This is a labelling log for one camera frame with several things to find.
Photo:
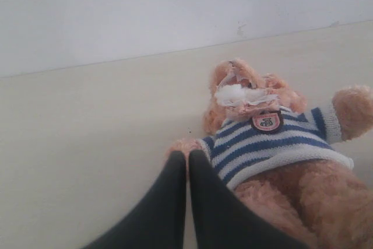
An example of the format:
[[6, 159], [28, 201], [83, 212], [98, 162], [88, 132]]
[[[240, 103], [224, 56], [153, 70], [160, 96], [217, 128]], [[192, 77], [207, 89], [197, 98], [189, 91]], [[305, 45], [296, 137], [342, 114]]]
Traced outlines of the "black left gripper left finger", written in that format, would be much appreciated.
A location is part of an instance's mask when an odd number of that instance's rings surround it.
[[86, 248], [182, 248], [186, 194], [185, 156], [172, 152], [139, 203]]

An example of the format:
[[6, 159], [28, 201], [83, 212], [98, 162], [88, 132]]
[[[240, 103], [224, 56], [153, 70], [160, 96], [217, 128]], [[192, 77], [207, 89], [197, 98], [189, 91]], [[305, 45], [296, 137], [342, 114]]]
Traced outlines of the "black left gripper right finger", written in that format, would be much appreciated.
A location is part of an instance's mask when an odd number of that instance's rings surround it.
[[189, 154], [189, 184], [198, 248], [266, 249], [308, 246], [249, 210], [226, 187], [201, 150]]

